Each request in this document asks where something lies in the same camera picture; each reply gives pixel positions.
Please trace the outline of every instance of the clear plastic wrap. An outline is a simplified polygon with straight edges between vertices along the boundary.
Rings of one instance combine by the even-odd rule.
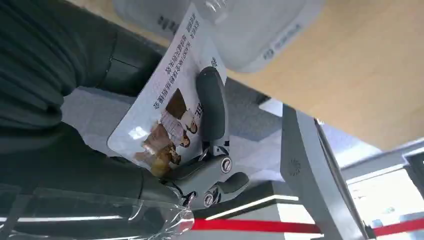
[[[10,206],[0,226],[13,240],[168,240],[194,224],[190,209],[167,202],[46,188],[4,198],[10,193],[0,192]]]

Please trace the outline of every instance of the white wall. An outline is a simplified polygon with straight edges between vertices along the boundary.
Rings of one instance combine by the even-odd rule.
[[[276,204],[250,211],[231,219],[280,221]],[[189,231],[178,240],[284,240],[283,233],[252,231]]]

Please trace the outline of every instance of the floor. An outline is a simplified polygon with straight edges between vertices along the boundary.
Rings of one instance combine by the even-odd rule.
[[[237,88],[243,88],[243,86],[234,84],[231,91],[236,91]],[[229,97],[229,109],[239,108],[240,102],[249,102],[249,100],[240,99],[242,97],[240,94],[236,97]],[[65,103],[62,106],[63,121],[74,126],[80,132],[84,141],[93,149],[109,156],[117,156],[115,152],[108,149],[106,142],[131,106],[132,101],[134,101],[133,98],[97,89],[79,88],[65,98]],[[244,110],[253,114],[249,110],[252,106],[245,107]],[[277,117],[280,120],[276,121],[269,114],[259,109],[254,115],[249,116],[249,121],[237,120],[239,122],[236,124],[230,123],[230,127],[237,126],[238,129],[251,129],[252,124],[261,121],[270,125],[281,124],[281,118]],[[233,117],[233,119],[246,119],[246,117],[240,118],[239,116]],[[283,181],[280,175],[281,127],[265,127],[264,131],[267,131],[265,134],[257,133],[258,130],[239,131],[238,129],[233,127],[231,131],[236,135],[230,136],[230,156],[235,167],[249,176],[251,179],[250,186],[255,186],[266,180]],[[324,125],[323,129],[340,167],[345,167],[381,152],[379,149],[329,125]]]

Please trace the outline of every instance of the person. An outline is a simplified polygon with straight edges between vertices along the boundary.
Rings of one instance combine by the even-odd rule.
[[[168,173],[171,170],[170,163],[179,165],[181,162],[181,156],[176,152],[174,144],[167,145],[154,154],[149,150],[136,152],[134,158],[147,163],[150,166],[150,172],[156,177],[162,177]]]
[[[198,132],[198,125],[195,121],[195,115],[190,109],[187,109],[181,117],[181,123],[184,124],[185,128],[192,134]]]
[[[186,101],[179,88],[175,90],[169,99],[165,110],[168,114],[179,120],[186,130],[192,134],[197,133],[198,126],[195,122],[195,116],[189,108],[187,109]]]
[[[2,0],[0,20],[0,183],[132,198],[119,183],[140,168],[87,146],[62,122],[61,105],[79,86],[135,97],[162,56],[64,0]]]
[[[177,146],[188,148],[190,146],[190,139],[187,136],[187,131],[183,125],[172,116],[168,111],[164,110],[160,118],[160,123],[169,134],[169,139]]]
[[[179,165],[181,162],[181,156],[177,153],[177,147],[170,140],[167,131],[161,123],[157,123],[151,128],[151,133],[143,141],[142,147],[151,155],[156,155],[165,149],[165,152],[169,153],[170,162],[175,165]]]

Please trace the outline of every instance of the printed photo of people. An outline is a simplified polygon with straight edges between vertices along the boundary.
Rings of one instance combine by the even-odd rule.
[[[147,163],[153,175],[161,177],[171,170],[170,163],[175,165],[181,163],[177,148],[190,146],[187,132],[196,134],[198,125],[193,112],[187,109],[180,89],[177,88],[162,111],[160,120],[143,141],[142,147],[145,151],[137,152],[134,157]]]

